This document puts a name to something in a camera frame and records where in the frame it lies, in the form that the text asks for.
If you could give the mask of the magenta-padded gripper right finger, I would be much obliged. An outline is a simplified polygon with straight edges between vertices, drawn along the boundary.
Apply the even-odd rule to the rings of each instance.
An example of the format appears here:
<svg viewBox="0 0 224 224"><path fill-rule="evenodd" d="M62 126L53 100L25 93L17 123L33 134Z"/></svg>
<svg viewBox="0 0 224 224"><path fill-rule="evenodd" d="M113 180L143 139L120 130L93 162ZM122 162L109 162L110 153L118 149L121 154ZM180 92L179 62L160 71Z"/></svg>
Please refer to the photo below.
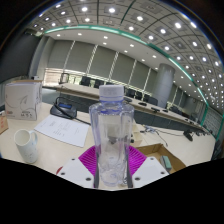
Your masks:
<svg viewBox="0 0 224 224"><path fill-rule="evenodd" d="M169 173L154 156L147 157L138 149L129 147L127 164L129 188L141 188L168 175Z"/></svg>

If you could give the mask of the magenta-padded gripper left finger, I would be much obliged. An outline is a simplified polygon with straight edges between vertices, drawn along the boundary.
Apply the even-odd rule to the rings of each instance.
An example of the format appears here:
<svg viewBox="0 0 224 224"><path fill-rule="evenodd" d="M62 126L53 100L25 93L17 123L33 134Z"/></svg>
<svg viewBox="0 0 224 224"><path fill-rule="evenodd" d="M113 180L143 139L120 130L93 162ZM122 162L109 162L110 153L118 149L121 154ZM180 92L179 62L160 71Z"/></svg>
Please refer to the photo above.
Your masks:
<svg viewBox="0 0 224 224"><path fill-rule="evenodd" d="M57 170L56 175L84 188L97 188L99 172L95 147L90 147L78 158L70 159Z"/></svg>

